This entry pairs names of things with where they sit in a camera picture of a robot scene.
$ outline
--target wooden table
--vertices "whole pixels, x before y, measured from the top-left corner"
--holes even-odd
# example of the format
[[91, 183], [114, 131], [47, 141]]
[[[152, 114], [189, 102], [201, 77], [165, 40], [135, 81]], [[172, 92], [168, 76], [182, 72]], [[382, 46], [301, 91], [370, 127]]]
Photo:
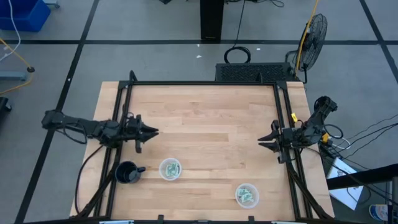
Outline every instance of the wooden table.
[[[102, 84], [95, 120], [112, 117], [117, 86]], [[288, 83], [288, 88], [292, 111], [308, 119], [302, 83]], [[257, 145], [257, 138], [269, 134], [277, 119], [271, 86], [138, 85], [133, 86], [129, 110], [141, 114], [160, 134], [143, 145], [142, 154], [136, 153], [134, 141], [124, 144], [121, 161], [133, 161], [147, 171], [136, 184], [117, 184], [112, 219], [155, 220], [163, 214], [166, 220], [247, 220], [249, 215], [257, 221], [294, 220], [285, 165], [278, 164], [277, 154]], [[97, 141], [89, 141], [85, 158], [97, 147]], [[104, 152], [89, 160], [82, 173], [80, 209], [98, 188]], [[168, 157], [177, 158], [183, 167], [171, 182], [159, 175], [159, 165]], [[309, 191], [333, 216], [319, 155], [303, 151], [302, 161]], [[259, 191], [260, 201], [253, 209], [241, 208], [235, 200], [242, 183]], [[101, 214], [107, 199], [106, 192]]]

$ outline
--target fan grille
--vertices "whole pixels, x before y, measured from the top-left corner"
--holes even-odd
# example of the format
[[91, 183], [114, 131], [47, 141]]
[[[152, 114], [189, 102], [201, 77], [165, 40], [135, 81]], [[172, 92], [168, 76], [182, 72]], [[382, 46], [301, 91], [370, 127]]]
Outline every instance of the fan grille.
[[328, 21], [322, 14], [317, 14], [312, 18], [309, 31], [305, 37], [300, 59], [300, 71], [304, 71], [304, 64], [306, 69], [309, 70], [317, 58], [325, 42], [326, 30]]

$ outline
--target white paper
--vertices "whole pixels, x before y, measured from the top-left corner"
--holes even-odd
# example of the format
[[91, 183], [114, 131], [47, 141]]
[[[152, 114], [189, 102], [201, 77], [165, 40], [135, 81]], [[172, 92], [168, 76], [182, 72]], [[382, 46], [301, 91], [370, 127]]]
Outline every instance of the white paper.
[[[351, 168], [349, 165], [345, 164], [339, 158], [336, 158], [333, 161], [333, 165], [335, 165], [336, 167], [339, 167], [341, 170], [343, 170], [349, 174], [356, 173], [356, 170]], [[334, 178], [334, 177], [340, 177], [342, 175], [346, 175], [346, 174], [332, 166], [327, 175], [327, 179]], [[332, 197], [334, 197], [335, 199], [339, 200], [341, 203], [347, 205], [350, 209], [355, 210], [356, 205], [358, 204], [357, 201], [359, 200], [359, 197], [361, 196], [362, 189], [363, 189], [363, 186], [349, 187], [348, 191], [349, 191], [349, 194], [351, 194], [352, 196], [350, 196], [348, 194], [347, 188], [329, 190], [329, 194]]]

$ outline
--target blue bin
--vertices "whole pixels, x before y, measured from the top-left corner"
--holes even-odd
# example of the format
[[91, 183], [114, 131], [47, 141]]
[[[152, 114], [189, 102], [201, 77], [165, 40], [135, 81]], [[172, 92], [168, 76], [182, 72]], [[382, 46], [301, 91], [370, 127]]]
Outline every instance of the blue bin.
[[[50, 15], [43, 0], [11, 0], [11, 4], [18, 31], [38, 32]], [[0, 29], [14, 30], [8, 0], [0, 0]]]

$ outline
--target clear plastic cup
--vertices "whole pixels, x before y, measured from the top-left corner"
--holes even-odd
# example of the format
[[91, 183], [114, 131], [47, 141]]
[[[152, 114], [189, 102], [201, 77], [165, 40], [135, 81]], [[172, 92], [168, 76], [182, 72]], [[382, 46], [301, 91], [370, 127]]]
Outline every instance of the clear plastic cup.
[[[242, 202], [238, 196], [239, 189], [249, 190], [253, 195], [253, 201]], [[259, 203], [260, 195], [257, 188], [252, 184], [241, 184], [235, 191], [235, 199], [242, 208], [254, 208]]]
[[[179, 170], [178, 171], [179, 172], [178, 172], [178, 174], [175, 177], [167, 177], [166, 176], [166, 167], [167, 167], [167, 165], [172, 164], [172, 163], [177, 163], [178, 164], [178, 166], [179, 166]], [[182, 172], [181, 163], [180, 163], [180, 161], [178, 161], [177, 159], [174, 159], [174, 158], [165, 159], [159, 166], [159, 174], [165, 180], [175, 180], [175, 179], [180, 177], [181, 172]]]

